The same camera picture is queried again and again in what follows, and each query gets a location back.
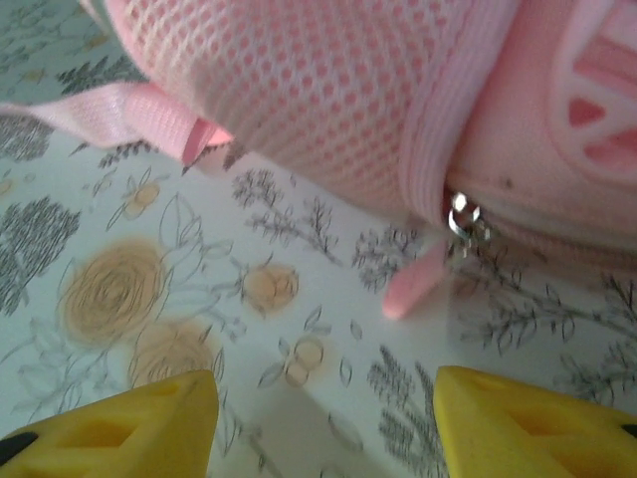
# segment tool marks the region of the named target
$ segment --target pink zipper pull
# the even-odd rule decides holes
[[[412,312],[494,234],[482,218],[480,207],[462,193],[453,195],[447,222],[455,237],[438,242],[391,279],[382,305],[388,319],[402,319]]]

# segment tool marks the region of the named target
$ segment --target pink mesh bag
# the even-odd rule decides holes
[[[634,0],[83,3],[149,83],[1,111],[186,164],[234,136],[353,203],[449,229],[394,277],[389,317],[496,232],[637,269]]]

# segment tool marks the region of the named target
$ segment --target black tip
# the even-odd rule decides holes
[[[19,435],[13,435],[0,441],[0,466],[26,449],[38,439],[38,434],[26,431]]]
[[[637,438],[637,424],[621,425],[622,429],[633,438]]]

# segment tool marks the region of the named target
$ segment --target pink ribbon tab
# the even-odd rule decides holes
[[[0,104],[0,115],[33,117],[101,148],[143,139],[185,165],[207,144],[232,139],[153,84],[113,83],[31,107]]]

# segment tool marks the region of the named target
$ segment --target pink mesh fabric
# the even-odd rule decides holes
[[[117,0],[110,9],[133,59],[196,113],[353,202],[400,210],[407,112],[473,3]]]

